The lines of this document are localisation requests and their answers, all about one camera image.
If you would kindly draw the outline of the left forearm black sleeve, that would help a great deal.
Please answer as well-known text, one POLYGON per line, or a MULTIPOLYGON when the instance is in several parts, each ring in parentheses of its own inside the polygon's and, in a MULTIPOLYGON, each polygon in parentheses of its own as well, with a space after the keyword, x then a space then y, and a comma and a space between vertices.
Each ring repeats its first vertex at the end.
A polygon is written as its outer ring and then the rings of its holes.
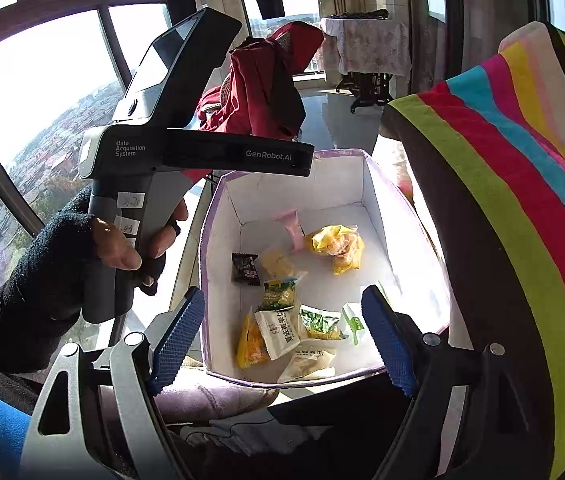
POLYGON ((0 400, 31 414, 42 386, 24 376, 48 367, 60 339, 80 316, 71 278, 76 263, 44 240, 34 243, 0 288, 0 400))

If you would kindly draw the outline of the left hand black glove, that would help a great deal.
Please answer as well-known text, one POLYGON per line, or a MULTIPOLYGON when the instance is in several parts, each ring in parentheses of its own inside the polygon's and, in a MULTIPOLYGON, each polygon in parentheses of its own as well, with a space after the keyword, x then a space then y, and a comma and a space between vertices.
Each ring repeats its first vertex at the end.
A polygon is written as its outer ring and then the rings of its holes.
POLYGON ((119 228, 88 211, 89 199, 90 188, 83 188, 58 211, 36 236, 23 269, 16 273, 25 302, 55 320, 65 320, 85 306, 85 298, 92 295, 87 279, 97 264, 130 274, 142 292, 154 295, 165 253, 179 236, 179 222, 188 218, 186 203, 179 202, 143 257, 119 228))

